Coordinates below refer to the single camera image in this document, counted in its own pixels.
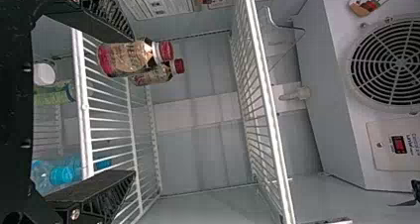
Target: fan vent cover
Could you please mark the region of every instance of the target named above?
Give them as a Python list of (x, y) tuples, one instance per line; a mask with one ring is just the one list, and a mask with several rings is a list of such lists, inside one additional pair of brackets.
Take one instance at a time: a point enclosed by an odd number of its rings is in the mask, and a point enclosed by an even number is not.
[(374, 27), (352, 50), (347, 73), (352, 90), (367, 105), (420, 111), (420, 17)]

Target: wire rack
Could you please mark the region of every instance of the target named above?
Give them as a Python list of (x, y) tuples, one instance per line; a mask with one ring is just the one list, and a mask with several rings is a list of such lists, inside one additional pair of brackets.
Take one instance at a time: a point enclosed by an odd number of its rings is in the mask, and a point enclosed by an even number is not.
[(34, 105), (33, 160), (63, 155), (61, 109), (59, 105)]
[(97, 62), (101, 42), (74, 29), (72, 41), (83, 177), (135, 170), (136, 181), (114, 223), (137, 223), (161, 191), (150, 89), (107, 77)]
[(255, 179), (283, 223), (294, 224), (281, 134), (255, 0), (236, 0), (231, 50)]

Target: bottle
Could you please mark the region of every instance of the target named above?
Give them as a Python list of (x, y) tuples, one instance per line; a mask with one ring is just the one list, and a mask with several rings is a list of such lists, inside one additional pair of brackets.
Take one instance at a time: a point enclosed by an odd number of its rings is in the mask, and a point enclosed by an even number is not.
[(98, 47), (98, 61), (109, 77), (125, 77), (173, 60), (171, 42), (156, 43), (148, 38), (125, 44)]
[[(87, 81), (89, 87), (94, 87), (93, 83)], [(87, 90), (88, 96), (92, 96), (94, 92)], [(76, 101), (76, 89), (72, 79), (56, 82), (52, 85), (34, 86), (34, 104), (37, 106), (44, 105), (62, 105)]]
[(151, 70), (130, 77), (130, 80), (136, 86), (145, 86), (148, 84), (168, 82), (173, 78), (174, 74), (182, 73), (185, 73), (183, 59), (177, 58), (176, 60), (157, 64)]
[(53, 190), (50, 182), (50, 172), (53, 166), (44, 161), (32, 161), (31, 180), (35, 183), (37, 191), (42, 195), (46, 195)]

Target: metal rod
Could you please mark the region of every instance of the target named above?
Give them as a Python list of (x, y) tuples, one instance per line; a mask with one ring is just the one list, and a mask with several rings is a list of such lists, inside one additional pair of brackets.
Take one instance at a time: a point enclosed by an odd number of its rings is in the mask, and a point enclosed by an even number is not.
[(254, 120), (261, 119), (261, 118), (265, 118), (265, 115), (261, 115), (261, 116), (257, 116), (257, 117), (249, 117), (248, 119), (245, 119), (245, 121), (251, 122), (251, 121), (254, 121)]
[(95, 102), (99, 102), (99, 103), (103, 103), (103, 104), (109, 104), (109, 105), (113, 105), (113, 106), (117, 106), (117, 107), (127, 109), (127, 106), (124, 106), (124, 105), (121, 105), (121, 104), (118, 104), (118, 103), (114, 103), (114, 102), (110, 102), (110, 101), (106, 101), (106, 100), (102, 100), (102, 99), (99, 99), (99, 98), (89, 97), (88, 99), (91, 100), (91, 101), (95, 101)]
[(251, 141), (253, 141), (253, 142), (256, 142), (256, 143), (258, 143), (258, 144), (260, 144), (260, 145), (263, 145), (263, 146), (266, 146), (266, 147), (268, 147), (268, 148), (272, 149), (272, 146), (271, 146), (270, 144), (267, 144), (267, 143), (261, 142), (261, 141), (259, 141), (259, 140), (254, 139), (254, 138), (250, 138), (250, 137), (247, 137), (247, 138), (248, 138), (248, 140), (251, 140)]
[(108, 137), (108, 138), (93, 138), (92, 142), (104, 142), (104, 141), (114, 141), (114, 140), (123, 140), (130, 139), (131, 137)]
[(127, 116), (127, 117), (129, 116), (127, 113), (116, 112), (116, 111), (112, 111), (112, 110), (108, 110), (108, 109), (102, 109), (102, 108), (89, 107), (89, 110), (96, 111), (96, 112), (103, 112), (103, 113), (120, 114), (120, 115), (124, 115), (124, 116)]
[(94, 65), (96, 65), (96, 66), (99, 66), (98, 62), (96, 62), (95, 60), (93, 60), (91, 58), (86, 57), (85, 60), (88, 61), (88, 62), (90, 62), (90, 63), (92, 63), (92, 64), (94, 64)]
[(83, 178), (94, 175), (92, 142), (90, 135), (89, 106), (87, 100), (86, 64), (83, 51), (83, 34), (80, 31), (71, 29), (73, 46), (74, 77), (77, 94), (78, 121), (80, 133), (81, 165), (83, 167)]
[(105, 152), (105, 151), (110, 151), (110, 150), (115, 150), (115, 149), (121, 149), (121, 148), (126, 148), (126, 147), (131, 147), (132, 145), (122, 145), (122, 146), (115, 146), (115, 147), (108, 147), (108, 148), (100, 148), (100, 149), (93, 149), (94, 153), (98, 153), (98, 152)]
[(130, 163), (130, 162), (132, 162), (132, 160), (125, 161), (125, 162), (118, 163), (118, 164), (116, 164), (116, 165), (113, 165), (113, 166), (110, 166), (110, 167), (107, 167), (107, 168), (103, 168), (103, 169), (97, 170), (97, 171), (95, 172), (95, 174), (98, 174), (98, 173), (100, 173), (100, 172), (106, 171), (106, 170), (108, 170), (108, 169), (121, 167), (121, 166), (123, 166), (123, 165), (125, 165), (125, 164), (127, 164), (127, 163)]
[(87, 44), (89, 44), (90, 46), (92, 46), (93, 48), (97, 49), (98, 46), (96, 46), (94, 43), (90, 42), (89, 40), (87, 40), (86, 38), (83, 38), (83, 41)]
[(109, 131), (130, 131), (128, 128), (91, 128), (92, 132), (109, 132)]
[(248, 145), (252, 146), (254, 149), (258, 150), (261, 153), (264, 153), (266, 156), (268, 156), (270, 159), (273, 160), (273, 157), (271, 154), (265, 152), (264, 150), (260, 149), (259, 147), (257, 147), (256, 145), (252, 144), (252, 143), (248, 143)]
[(257, 112), (258, 110), (260, 110), (260, 109), (262, 109), (262, 108), (264, 108), (264, 105), (261, 105), (260, 107), (255, 108), (255, 109), (253, 109), (253, 110), (249, 111), (248, 113), (244, 114), (244, 116), (246, 116), (246, 117), (247, 117), (247, 116), (249, 116), (250, 114)]
[(85, 50), (87, 53), (89, 53), (89, 54), (91, 54), (91, 55), (93, 55), (93, 56), (96, 56), (96, 53), (95, 53), (95, 52), (93, 52), (93, 51), (91, 51), (90, 49), (88, 49), (88, 48), (84, 48), (84, 50)]
[(137, 173), (136, 177), (136, 191), (138, 194), (138, 200), (139, 200), (139, 206), (140, 206), (140, 213), (143, 213), (143, 201), (142, 201), (142, 191), (140, 190), (140, 173), (139, 173), (139, 164), (137, 162), (137, 152), (136, 152), (136, 138), (134, 136), (134, 127), (133, 127), (133, 112), (131, 108), (131, 96), (130, 96), (130, 86), (129, 81), (126, 79), (126, 94), (127, 94), (127, 106), (129, 108), (129, 122), (130, 122), (130, 134), (131, 134), (131, 144), (132, 144), (132, 150), (131, 153), (133, 154), (133, 163), (135, 166), (135, 171)]
[(92, 72), (92, 73), (94, 73), (94, 74), (96, 74), (96, 75), (99, 75), (99, 76), (101, 76), (101, 77), (103, 77), (103, 78), (107, 79), (108, 81), (113, 81), (113, 82), (114, 82), (114, 83), (116, 83), (116, 84), (119, 84), (119, 85), (121, 85), (121, 86), (124, 86), (124, 83), (119, 82), (119, 81), (117, 81), (116, 79), (112, 79), (112, 78), (110, 78), (110, 77), (108, 77), (108, 76), (106, 76), (106, 75), (102, 74), (101, 72), (99, 72), (99, 71), (97, 71), (97, 70), (95, 70), (95, 69), (93, 69), (93, 68), (91, 68), (91, 67), (89, 67), (89, 66), (86, 66), (86, 67), (85, 67), (85, 69), (86, 69), (86, 70), (88, 70), (88, 71), (90, 71), (90, 72)]
[(101, 93), (101, 94), (110, 96), (110, 97), (113, 97), (113, 98), (118, 98), (118, 99), (121, 99), (123, 101), (127, 101), (127, 98), (123, 98), (121, 96), (118, 96), (118, 95), (115, 95), (115, 94), (112, 94), (112, 93), (109, 93), (109, 92), (104, 92), (102, 90), (99, 90), (99, 89), (96, 89), (96, 88), (92, 88), (90, 86), (87, 86), (87, 89), (92, 90), (92, 91), (97, 92), (97, 93)]
[(129, 123), (129, 121), (124, 120), (118, 120), (118, 119), (107, 119), (107, 118), (95, 118), (91, 117), (90, 121), (96, 121), (96, 122), (115, 122), (115, 123)]
[(105, 86), (105, 87), (107, 87), (107, 88), (111, 88), (111, 89), (113, 89), (113, 90), (115, 90), (115, 91), (117, 91), (117, 92), (121, 92), (121, 93), (123, 93), (123, 94), (124, 94), (124, 91), (123, 91), (122, 89), (119, 89), (119, 88), (113, 87), (113, 86), (111, 86), (111, 85), (109, 85), (109, 84), (107, 84), (107, 83), (104, 83), (104, 82), (102, 82), (102, 81), (99, 81), (99, 80), (94, 79), (94, 78), (91, 78), (91, 77), (87, 77), (87, 79), (88, 79), (89, 81), (92, 81), (92, 82), (94, 82), (94, 83), (100, 84), (100, 85)]
[(267, 137), (267, 138), (269, 138), (269, 135), (267, 135), (267, 134), (261, 134), (261, 133), (255, 133), (255, 132), (246, 132), (247, 134), (251, 134), (251, 135), (255, 135), (255, 136), (258, 136), (258, 137)]
[(116, 159), (116, 158), (125, 157), (125, 156), (130, 155), (130, 154), (132, 154), (132, 152), (122, 153), (122, 154), (118, 154), (118, 155), (114, 155), (114, 156), (110, 156), (110, 157), (105, 157), (105, 158), (102, 158), (102, 159), (95, 160), (95, 161), (93, 161), (93, 163), (96, 164), (96, 163), (100, 163), (100, 162), (104, 162), (104, 161), (109, 161), (109, 160), (113, 160), (113, 159)]

